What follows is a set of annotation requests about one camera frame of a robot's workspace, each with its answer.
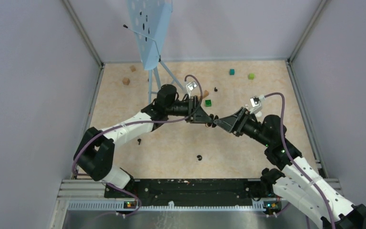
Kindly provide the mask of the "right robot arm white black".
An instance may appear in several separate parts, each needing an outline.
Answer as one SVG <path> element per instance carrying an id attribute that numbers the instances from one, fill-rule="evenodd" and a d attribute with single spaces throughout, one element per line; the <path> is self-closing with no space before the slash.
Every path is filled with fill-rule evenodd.
<path id="1" fill-rule="evenodd" d="M 288 140 L 281 118 L 271 114 L 258 122 L 245 108 L 214 120 L 213 125 L 234 134 L 247 135 L 265 145 L 267 159 L 276 168 L 262 172 L 260 190 L 277 195 L 304 213 L 320 229 L 366 229 L 366 206 L 356 205 L 331 187 Z"/>

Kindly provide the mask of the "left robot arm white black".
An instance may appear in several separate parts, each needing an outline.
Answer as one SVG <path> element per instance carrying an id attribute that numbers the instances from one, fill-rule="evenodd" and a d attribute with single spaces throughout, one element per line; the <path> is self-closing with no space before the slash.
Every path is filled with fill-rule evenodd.
<path id="1" fill-rule="evenodd" d="M 165 84 L 153 102 L 132 118 L 102 130 L 89 128 L 74 155 L 72 168 L 80 167 L 94 181 L 110 183 L 120 196 L 130 196 L 134 190 L 133 176 L 113 164 L 114 151 L 142 134 L 171 123 L 170 116 L 194 124 L 212 125 L 214 121 L 214 117 L 201 108 L 197 96 L 186 94 L 179 100 L 176 87 Z"/>

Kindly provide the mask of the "black earbud charging case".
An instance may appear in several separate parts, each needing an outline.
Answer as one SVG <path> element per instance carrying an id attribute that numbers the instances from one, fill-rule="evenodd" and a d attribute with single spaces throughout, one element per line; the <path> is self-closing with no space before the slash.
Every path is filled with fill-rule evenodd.
<path id="1" fill-rule="evenodd" d="M 205 124 L 206 127 L 215 128 L 217 124 L 215 123 L 215 120 L 219 119 L 218 115 L 210 114 L 209 117 L 212 119 L 211 122 L 208 122 Z"/>

